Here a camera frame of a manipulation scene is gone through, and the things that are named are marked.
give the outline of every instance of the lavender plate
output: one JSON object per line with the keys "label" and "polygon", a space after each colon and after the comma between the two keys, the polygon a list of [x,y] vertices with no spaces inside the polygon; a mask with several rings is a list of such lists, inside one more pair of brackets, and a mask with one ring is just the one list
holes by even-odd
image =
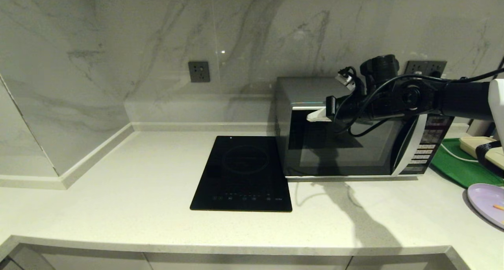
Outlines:
{"label": "lavender plate", "polygon": [[467,197],[479,214],[504,229],[504,210],[493,207],[494,205],[504,207],[504,189],[491,184],[477,183],[469,186]]}

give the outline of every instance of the green mat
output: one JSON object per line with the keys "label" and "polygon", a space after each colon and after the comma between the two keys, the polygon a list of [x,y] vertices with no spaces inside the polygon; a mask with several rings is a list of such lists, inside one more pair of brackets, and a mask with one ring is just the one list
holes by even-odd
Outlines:
{"label": "green mat", "polygon": [[[460,148],[459,139],[445,139],[443,140],[443,144],[450,152],[459,157],[474,159]],[[461,161],[448,154],[442,147],[440,147],[436,155],[434,155],[432,164],[444,175],[465,188],[475,183],[488,183],[496,186],[504,185],[504,180],[502,180],[502,178],[494,175],[484,166],[481,166],[481,164]]]}

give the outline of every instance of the wall outlet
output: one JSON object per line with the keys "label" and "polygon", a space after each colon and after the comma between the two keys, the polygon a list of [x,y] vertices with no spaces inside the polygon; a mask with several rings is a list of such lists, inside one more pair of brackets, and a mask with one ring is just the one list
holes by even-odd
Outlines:
{"label": "wall outlet", "polygon": [[189,74],[191,82],[210,82],[210,71],[206,61],[190,61]]}
{"label": "wall outlet", "polygon": [[440,78],[445,67],[445,61],[410,60],[404,74],[421,74]]}

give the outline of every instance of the white countertop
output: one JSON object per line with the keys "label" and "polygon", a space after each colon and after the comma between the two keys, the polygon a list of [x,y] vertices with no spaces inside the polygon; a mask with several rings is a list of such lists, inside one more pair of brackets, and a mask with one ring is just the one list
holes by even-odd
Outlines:
{"label": "white countertop", "polygon": [[0,188],[0,257],[20,242],[131,252],[450,251],[472,270],[504,268],[504,233],[430,169],[418,180],[290,182],[291,213],[191,211],[216,135],[265,134],[134,132],[68,190]]}

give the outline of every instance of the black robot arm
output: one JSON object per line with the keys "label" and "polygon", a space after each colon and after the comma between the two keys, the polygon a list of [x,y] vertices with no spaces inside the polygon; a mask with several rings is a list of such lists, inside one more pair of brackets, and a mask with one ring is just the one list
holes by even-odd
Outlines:
{"label": "black robot arm", "polygon": [[[383,120],[420,114],[440,114],[492,121],[488,105],[489,82],[471,83],[502,72],[497,70],[475,78],[447,80],[419,74],[397,75],[398,62],[394,55],[380,56],[364,62],[360,71],[365,76],[365,89],[359,86],[348,96],[326,98],[326,116],[343,122],[345,132],[358,119]],[[339,78],[363,82],[350,73],[348,67]]]}

